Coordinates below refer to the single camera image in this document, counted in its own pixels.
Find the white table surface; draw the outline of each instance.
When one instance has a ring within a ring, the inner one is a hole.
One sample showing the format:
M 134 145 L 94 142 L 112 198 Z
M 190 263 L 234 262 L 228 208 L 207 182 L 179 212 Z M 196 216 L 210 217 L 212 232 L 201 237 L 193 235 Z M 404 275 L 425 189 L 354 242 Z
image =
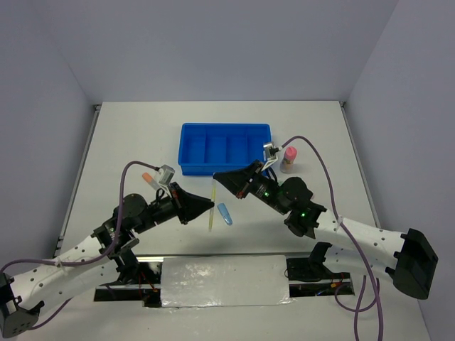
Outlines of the white table surface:
M 119 177 L 125 164 L 140 160 L 164 163 L 176 170 L 174 180 L 186 191 L 211 196 L 209 177 L 185 177 L 177 164 L 181 126 L 186 122 L 267 123 L 276 144 L 305 135 L 320 151 L 332 177 L 338 211 L 351 219 L 374 225 L 365 188 L 338 102 L 130 102 L 104 103 L 92 137 L 63 251 L 77 244 L 111 217 L 118 205 Z M 301 176 L 314 192 L 314 201 L 330 207 L 322 168 L 313 151 L 295 141 L 299 154 L 293 176 Z M 290 175 L 275 171 L 279 179 Z M 125 195 L 139 193 L 147 200 L 154 191 L 141 175 L 147 169 L 133 166 Z M 216 203 L 224 202 L 234 224 L 227 226 L 215 209 L 213 231 L 208 232 L 208 212 L 183 226 L 178 219 L 139 236 L 136 255 L 246 254 L 311 251 L 309 238 L 295 237 L 284 218 L 252 195 L 236 199 L 221 185 Z
M 374 224 L 365 188 L 337 102 L 132 102 L 104 103 L 70 215 L 63 251 L 77 244 L 112 214 L 124 164 L 141 160 L 176 169 L 175 180 L 191 193 L 210 197 L 208 178 L 180 174 L 178 140 L 185 122 L 262 122 L 272 138 L 283 143 L 293 135 L 310 138 L 321 152 L 333 179 L 339 211 Z M 303 144 L 296 168 L 315 193 L 314 201 L 330 207 L 326 179 L 316 157 Z M 152 200 L 144 184 L 144 169 L 135 166 L 127 176 L 125 193 L 141 193 Z M 279 178 L 286 178 L 277 172 Z M 309 251 L 312 243 L 295 237 L 283 217 L 249 197 L 235 200 L 218 186 L 217 202 L 230 210 L 234 225 L 216 214 L 208 232 L 208 215 L 188 226 L 171 220 L 140 235 L 136 254 L 236 254 Z M 354 276 L 356 292 L 360 277 Z M 354 340 L 353 314 L 339 308 L 333 297 L 298 298 L 286 305 L 223 308 L 142 308 L 138 302 L 93 303 L 93 291 L 78 296 L 41 330 L 18 340 Z M 365 302 L 372 299 L 370 289 Z M 415 299 L 391 284 L 381 285 L 387 341 L 429 341 Z M 354 296 L 342 301 L 355 305 Z M 376 309 L 361 314 L 360 338 L 376 340 Z

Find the light blue object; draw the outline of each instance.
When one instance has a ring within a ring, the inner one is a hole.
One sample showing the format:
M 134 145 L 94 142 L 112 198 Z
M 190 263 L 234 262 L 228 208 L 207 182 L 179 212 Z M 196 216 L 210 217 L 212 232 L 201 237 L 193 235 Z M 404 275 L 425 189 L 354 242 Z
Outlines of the light blue object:
M 221 217 L 225 220 L 226 224 L 232 225 L 232 219 L 230 217 L 228 208 L 225 204 L 218 204 L 218 211 L 220 211 Z
M 209 175 L 264 161 L 264 144 L 272 140 L 268 124 L 185 123 L 178 164 L 184 175 Z

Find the purple cable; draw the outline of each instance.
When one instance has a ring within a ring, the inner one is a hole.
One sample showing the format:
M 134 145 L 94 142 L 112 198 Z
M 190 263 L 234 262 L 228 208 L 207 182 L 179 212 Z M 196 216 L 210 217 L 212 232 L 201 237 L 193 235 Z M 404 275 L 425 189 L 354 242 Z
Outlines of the purple cable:
M 63 304 L 58 307 L 58 309 L 54 312 L 54 314 L 52 314 L 51 316 L 49 316 L 49 318 L 44 321 L 43 323 L 40 323 L 39 325 L 34 325 L 33 327 L 29 328 L 28 330 L 35 330 L 35 329 L 38 329 L 38 328 L 41 328 L 43 327 L 44 325 L 47 325 L 55 316 L 57 316 L 57 314 L 62 311 L 62 309 L 64 309 L 64 307 L 72 300 L 72 298 L 70 298 L 69 300 L 66 300 L 65 302 L 63 302 Z
M 366 276 L 364 276 L 363 278 L 365 279 L 365 281 L 363 282 L 363 285 L 366 286 Z M 338 293 L 340 292 L 340 290 L 341 290 L 342 288 L 344 288 L 345 286 L 348 286 L 348 285 L 349 285 L 349 283 L 341 284 L 341 285 L 335 290 L 335 294 L 334 294 L 334 296 L 335 296 L 335 301 L 338 303 L 338 305 L 339 305 L 340 307 L 342 307 L 343 309 L 346 309 L 346 310 L 348 310 L 348 311 L 350 311 L 350 312 L 352 312 L 352 313 L 355 313 L 355 312 L 357 312 L 357 311 L 358 311 L 359 313 L 363 313 L 363 312 L 365 312 L 365 311 L 367 311 L 367 310 L 370 310 L 370 309 L 376 304 L 376 298 L 373 299 L 373 301 L 370 303 L 369 306 L 364 307 L 364 308 L 362 308 L 362 309 L 360 309 L 360 310 L 352 309 L 352 308 L 349 308 L 348 306 L 342 304 L 342 302 L 340 302 L 340 298 L 338 298 Z M 380 284 L 379 284 L 379 279 L 378 279 L 378 278 L 376 279 L 376 285 L 378 286 L 378 291 L 380 291 Z
M 360 293 L 358 294 L 357 306 L 355 307 L 355 314 L 354 314 L 354 337 L 355 341 L 360 341 L 358 336 L 358 314 L 360 313 L 360 304 L 362 303 L 363 294 L 365 293 L 365 289 L 367 287 L 367 276 L 363 277 L 362 281 L 362 288 Z
M 144 163 L 141 161 L 131 161 L 129 162 L 125 168 L 123 169 L 122 172 L 122 177 L 120 178 L 120 196 L 119 196 L 119 211 L 118 211 L 118 217 L 123 216 L 123 192 L 124 192 L 124 184 L 125 184 L 125 178 L 127 176 L 127 171 L 128 168 L 131 167 L 132 165 L 141 165 L 147 168 L 151 168 L 155 171 L 159 170 L 159 167 L 155 167 L 152 165 L 149 165 L 148 163 Z M 81 262 L 81 261 L 62 261 L 63 266 L 81 266 L 81 265 L 88 265 L 88 264 L 93 264 L 96 261 L 99 261 L 100 259 L 103 259 L 106 257 L 108 254 L 111 253 L 111 251 L 115 248 L 117 245 L 117 242 L 119 241 L 119 236 L 120 236 L 120 226 L 122 225 L 122 219 L 117 219 L 117 226 L 115 227 L 115 235 L 114 239 L 112 240 L 112 243 L 107 247 L 107 249 L 100 254 L 99 256 L 96 256 L 95 258 L 88 259 L 87 261 Z M 54 261 L 45 261 L 43 259 L 17 259 L 15 261 L 10 261 L 9 263 L 5 264 L 1 269 L 0 269 L 0 274 L 5 272 L 5 270 L 10 267 L 11 265 L 14 264 L 19 264 L 19 263 L 33 263 L 33 264 L 43 264 L 43 265 L 51 265 L 55 266 Z
M 293 140 L 296 140 L 296 139 L 304 140 L 310 146 L 310 148 L 313 149 L 313 152 L 316 154 L 317 158 L 319 159 L 319 162 L 321 163 L 321 166 L 322 166 L 322 168 L 324 170 L 324 173 L 326 174 L 327 183 L 328 183 L 328 189 L 330 191 L 330 199 L 331 199 L 333 214 L 335 215 L 335 218 L 338 220 L 339 215 L 338 215 L 338 211 L 336 210 L 335 195 L 333 194 L 332 180 L 330 178 L 330 175 L 328 174 L 328 170 L 327 170 L 326 164 L 324 163 L 324 161 L 323 161 L 323 159 L 321 157 L 321 154 L 319 154 L 319 152 L 317 151 L 316 147 L 306 137 L 297 135 L 297 136 L 294 136 L 294 137 L 290 138 L 288 141 L 284 142 L 284 144 L 282 145 L 282 148 L 285 148 L 288 144 L 290 144 Z M 355 240 L 355 237 L 353 236 L 353 234 L 350 233 L 349 229 L 344 225 L 343 222 L 340 223 L 340 226 L 344 230 L 344 232 L 348 235 L 348 237 L 350 238 L 350 240 L 354 244 L 355 248 L 357 249 L 358 253 L 360 254 L 360 257 L 362 258 L 363 263 L 365 264 L 365 267 L 367 269 L 368 276 L 370 277 L 371 285 L 373 286 L 373 291 L 375 293 L 376 306 L 378 307 L 378 320 L 379 320 L 378 341 L 382 341 L 382 338 L 383 338 L 383 335 L 384 335 L 384 317 L 382 315 L 382 305 L 381 305 L 381 300 L 380 300 L 380 297 L 379 297 L 379 290 L 378 290 L 378 287 L 376 286 L 376 282 L 375 282 L 375 276 L 373 275 L 373 271 L 370 268 L 370 265 L 369 265 L 369 262 L 368 262 L 368 259 L 367 259 L 366 255 L 365 255 L 365 253 L 363 252 L 363 250 L 360 247 L 360 245 L 357 242 L 357 240 Z M 358 306 L 357 308 L 360 307 L 360 303 L 361 303 L 361 296 L 359 295 L 359 299 L 358 299 L 358 302 L 357 302 L 357 306 Z

